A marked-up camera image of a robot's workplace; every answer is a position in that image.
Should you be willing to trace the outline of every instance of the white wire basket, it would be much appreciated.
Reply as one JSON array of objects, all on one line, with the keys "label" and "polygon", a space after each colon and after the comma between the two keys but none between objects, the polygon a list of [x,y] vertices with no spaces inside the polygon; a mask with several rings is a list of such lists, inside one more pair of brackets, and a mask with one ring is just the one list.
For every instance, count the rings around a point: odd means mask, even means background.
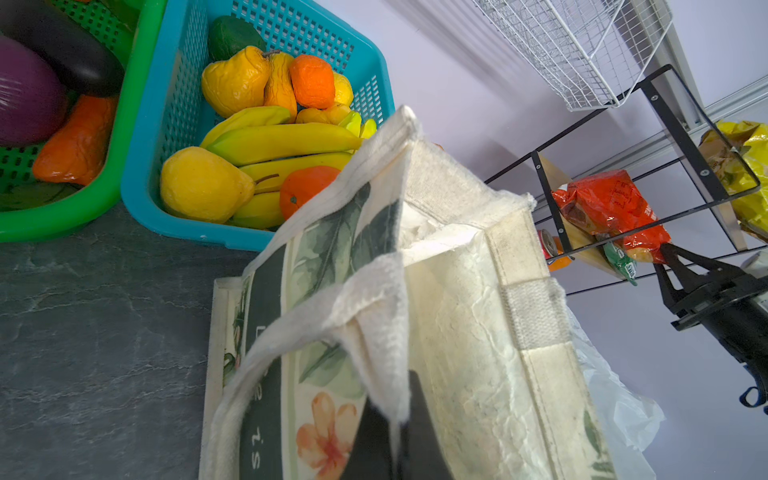
[{"label": "white wire basket", "polygon": [[672,25],[666,0],[472,0],[568,110],[618,107]]}]

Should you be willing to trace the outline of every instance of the marble countertop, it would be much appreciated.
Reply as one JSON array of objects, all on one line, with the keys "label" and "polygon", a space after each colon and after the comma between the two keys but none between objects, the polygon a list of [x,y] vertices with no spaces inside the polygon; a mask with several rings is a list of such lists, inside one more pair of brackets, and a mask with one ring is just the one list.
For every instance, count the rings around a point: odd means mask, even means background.
[{"label": "marble countertop", "polygon": [[254,257],[122,204],[0,245],[0,478],[197,478],[213,282]]}]

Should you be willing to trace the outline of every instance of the eggplant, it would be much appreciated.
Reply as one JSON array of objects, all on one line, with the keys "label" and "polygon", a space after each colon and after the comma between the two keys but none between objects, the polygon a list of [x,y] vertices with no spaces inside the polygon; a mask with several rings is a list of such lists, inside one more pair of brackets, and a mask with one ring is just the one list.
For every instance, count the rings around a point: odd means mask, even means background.
[{"label": "eggplant", "polygon": [[0,36],[0,146],[46,140],[66,114],[66,90],[51,67],[24,45]]},{"label": "eggplant", "polygon": [[70,89],[92,97],[120,93],[124,70],[117,57],[42,0],[0,0],[0,31],[40,55]]}]

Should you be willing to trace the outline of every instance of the white plastic bag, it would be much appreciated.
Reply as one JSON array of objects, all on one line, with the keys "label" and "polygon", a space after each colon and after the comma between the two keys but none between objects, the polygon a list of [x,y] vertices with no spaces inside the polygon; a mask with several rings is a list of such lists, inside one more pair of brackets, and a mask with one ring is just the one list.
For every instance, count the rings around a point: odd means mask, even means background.
[{"label": "white plastic bag", "polygon": [[665,419],[661,407],[654,400],[632,393],[624,386],[594,348],[571,309],[568,309],[568,320],[576,357],[584,372],[617,477],[621,480],[655,480],[656,474],[643,456],[643,450],[654,440]]}]

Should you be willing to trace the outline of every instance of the orange flower print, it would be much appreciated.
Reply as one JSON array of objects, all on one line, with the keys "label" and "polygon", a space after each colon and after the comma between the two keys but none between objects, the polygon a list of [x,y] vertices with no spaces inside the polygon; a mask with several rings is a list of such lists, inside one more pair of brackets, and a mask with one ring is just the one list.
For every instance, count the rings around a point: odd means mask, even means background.
[{"label": "orange flower print", "polygon": [[312,400],[315,425],[305,423],[296,433],[299,458],[310,468],[319,468],[315,480],[339,480],[344,472],[357,432],[357,409],[351,403],[339,407],[325,392]]}]

